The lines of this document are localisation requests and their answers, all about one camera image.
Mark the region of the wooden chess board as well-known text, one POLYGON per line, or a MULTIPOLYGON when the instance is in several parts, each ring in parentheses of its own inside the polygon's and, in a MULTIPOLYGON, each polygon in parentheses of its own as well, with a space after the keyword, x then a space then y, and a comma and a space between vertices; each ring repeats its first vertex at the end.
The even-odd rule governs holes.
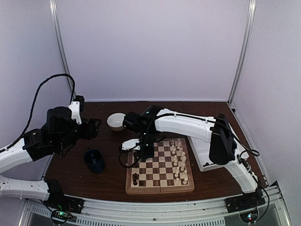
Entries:
POLYGON ((127 169, 127 194, 175 194, 192 192, 195 189, 186 141, 184 151, 187 154, 188 185, 174 186, 170 142, 177 139, 166 139, 154 144, 154 157, 139 162, 127 169), (133 184, 133 174, 138 174, 137 185, 133 184))

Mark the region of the white plastic compartment tray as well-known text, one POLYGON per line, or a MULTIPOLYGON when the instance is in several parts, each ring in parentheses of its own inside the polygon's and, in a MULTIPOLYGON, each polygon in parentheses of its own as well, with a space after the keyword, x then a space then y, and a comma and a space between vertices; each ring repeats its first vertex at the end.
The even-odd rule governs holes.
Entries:
POLYGON ((188 141, 189 141, 189 144, 192 148, 194 156, 196 158, 198 168, 201 172, 226 167, 225 165, 217 165, 209 159, 209 149, 210 149, 210 144, 209 143, 206 143, 205 141, 196 139, 194 137, 188 137, 188 141), (203 165, 206 162, 208 162, 210 165, 206 166, 206 167, 203 167, 203 165))

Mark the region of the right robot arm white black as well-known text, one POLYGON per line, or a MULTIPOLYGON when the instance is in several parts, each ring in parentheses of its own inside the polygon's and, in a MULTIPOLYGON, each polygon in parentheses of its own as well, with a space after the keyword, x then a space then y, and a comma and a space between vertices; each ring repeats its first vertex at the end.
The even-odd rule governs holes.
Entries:
POLYGON ((235 178, 243 192, 241 204, 250 208, 263 197, 262 185, 243 158, 245 153, 259 156, 247 148, 235 135, 226 116, 196 116, 151 105, 142 114, 129 112, 123 127, 137 133, 136 139, 122 143, 120 152, 137 152, 135 161, 154 157, 154 144, 160 132, 184 135, 188 138, 198 165, 209 159, 222 166, 235 178))

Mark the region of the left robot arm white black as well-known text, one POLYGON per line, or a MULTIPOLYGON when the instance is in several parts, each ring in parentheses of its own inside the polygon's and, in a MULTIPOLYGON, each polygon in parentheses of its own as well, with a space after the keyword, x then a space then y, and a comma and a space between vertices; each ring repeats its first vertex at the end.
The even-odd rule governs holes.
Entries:
MULTIPOLYGON (((23 163, 57 154, 65 156, 78 140, 97 137, 102 121, 81 118, 78 110, 59 106, 47 111, 46 123, 21 136, 16 144, 0 153, 0 171, 4 172, 23 163)), ((28 198, 50 201, 57 209, 67 206, 68 200, 56 180, 26 181, 0 177, 2 198, 28 198)))

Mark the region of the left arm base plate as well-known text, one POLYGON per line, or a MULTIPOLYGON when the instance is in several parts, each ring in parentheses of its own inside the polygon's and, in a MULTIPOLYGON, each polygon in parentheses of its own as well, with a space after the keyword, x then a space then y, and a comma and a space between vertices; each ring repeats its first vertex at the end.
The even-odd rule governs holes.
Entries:
POLYGON ((84 200, 65 195, 50 195, 43 203, 54 209, 80 214, 83 209, 84 200))

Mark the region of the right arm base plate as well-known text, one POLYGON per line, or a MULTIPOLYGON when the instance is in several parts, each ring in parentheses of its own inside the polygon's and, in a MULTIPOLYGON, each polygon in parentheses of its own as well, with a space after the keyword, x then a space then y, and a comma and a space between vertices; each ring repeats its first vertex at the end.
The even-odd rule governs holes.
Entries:
POLYGON ((265 203, 264 197, 248 194, 225 199, 228 213, 252 209, 265 203))

